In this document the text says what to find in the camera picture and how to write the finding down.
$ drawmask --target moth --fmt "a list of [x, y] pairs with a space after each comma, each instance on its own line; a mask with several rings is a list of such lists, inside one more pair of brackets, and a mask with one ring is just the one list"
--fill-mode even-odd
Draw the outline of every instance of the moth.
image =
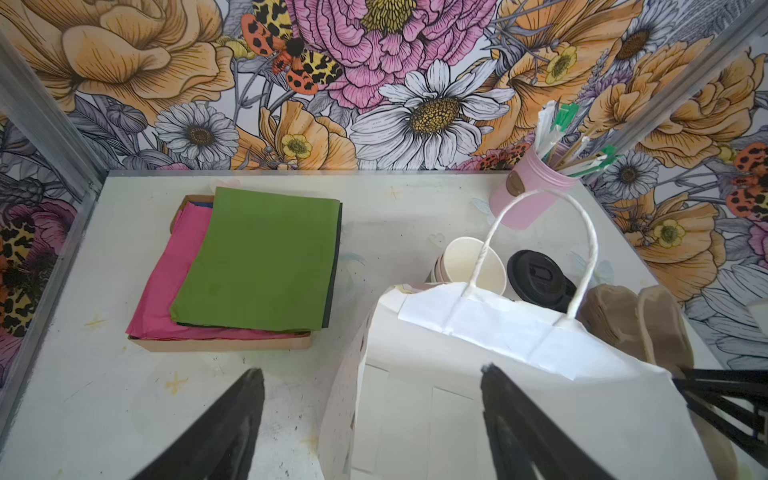
[[288, 69], [286, 80], [296, 93], [314, 95], [319, 84], [328, 85], [341, 77], [341, 65], [327, 55], [309, 50], [303, 38], [293, 37], [285, 0], [254, 0], [253, 14], [243, 15], [240, 25], [253, 53], [261, 57], [277, 53], [272, 73], [279, 75]]
[[747, 145], [733, 161], [741, 176], [732, 179], [736, 187], [725, 202], [737, 217], [753, 222], [768, 220], [768, 145]]

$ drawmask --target pink paper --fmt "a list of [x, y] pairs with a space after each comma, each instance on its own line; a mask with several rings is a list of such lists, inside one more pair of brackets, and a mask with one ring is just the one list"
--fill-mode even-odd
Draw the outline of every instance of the pink paper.
[[182, 326], [170, 319], [168, 309], [174, 302], [190, 267], [200, 251], [208, 231], [213, 208], [188, 204], [176, 220], [174, 232], [141, 294], [134, 318], [126, 333], [147, 340], [187, 339], [283, 339], [294, 333], [264, 330]]

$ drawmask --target pink tin cup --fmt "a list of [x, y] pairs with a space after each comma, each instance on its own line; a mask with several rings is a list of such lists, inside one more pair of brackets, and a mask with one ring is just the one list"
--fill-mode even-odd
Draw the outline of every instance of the pink tin cup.
[[[557, 154], [563, 154], [566, 147], [558, 145]], [[523, 158], [509, 172], [507, 180], [498, 186], [488, 201], [491, 212], [498, 218], [511, 200], [537, 188], [551, 188], [566, 191], [578, 182], [577, 178], [566, 177], [548, 167], [531, 147]], [[532, 195], [515, 205], [502, 219], [502, 223], [513, 230], [524, 230], [531, 226], [549, 207], [558, 200], [554, 195]]]

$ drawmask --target black cup lid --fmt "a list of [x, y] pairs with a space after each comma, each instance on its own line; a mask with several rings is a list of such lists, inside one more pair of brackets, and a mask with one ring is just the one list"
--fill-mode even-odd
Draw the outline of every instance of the black cup lid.
[[557, 311], [564, 311], [575, 291], [553, 259], [533, 250], [513, 255], [507, 262], [507, 276], [524, 301]]

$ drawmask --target white cup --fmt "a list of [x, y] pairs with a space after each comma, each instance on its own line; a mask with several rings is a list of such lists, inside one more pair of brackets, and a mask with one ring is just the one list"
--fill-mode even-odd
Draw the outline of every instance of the white cup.
[[[472, 237], [459, 237], [445, 248], [429, 274], [433, 283], [468, 282], [475, 268], [483, 242]], [[503, 295], [507, 288], [507, 270], [502, 259], [493, 249], [480, 269], [478, 286], [498, 295]]]

